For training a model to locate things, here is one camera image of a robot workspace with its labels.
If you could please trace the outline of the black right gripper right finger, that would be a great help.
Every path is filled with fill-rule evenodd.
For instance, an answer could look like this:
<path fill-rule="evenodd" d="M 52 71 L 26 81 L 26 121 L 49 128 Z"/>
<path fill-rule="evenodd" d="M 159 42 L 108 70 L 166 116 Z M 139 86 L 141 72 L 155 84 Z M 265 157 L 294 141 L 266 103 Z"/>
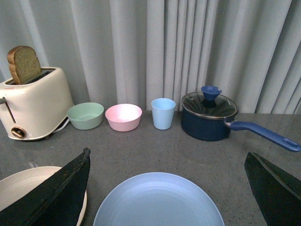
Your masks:
<path fill-rule="evenodd" d="M 301 181 L 256 153 L 247 154 L 244 167 L 267 225 L 299 226 Z"/>

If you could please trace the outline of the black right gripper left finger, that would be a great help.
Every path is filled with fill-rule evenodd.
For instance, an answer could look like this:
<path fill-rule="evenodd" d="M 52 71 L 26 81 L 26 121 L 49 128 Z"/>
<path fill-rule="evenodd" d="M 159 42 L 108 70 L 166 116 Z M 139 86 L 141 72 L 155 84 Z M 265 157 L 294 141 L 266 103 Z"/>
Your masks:
<path fill-rule="evenodd" d="M 0 212 L 2 226 L 75 226 L 90 172 L 90 149 Z"/>

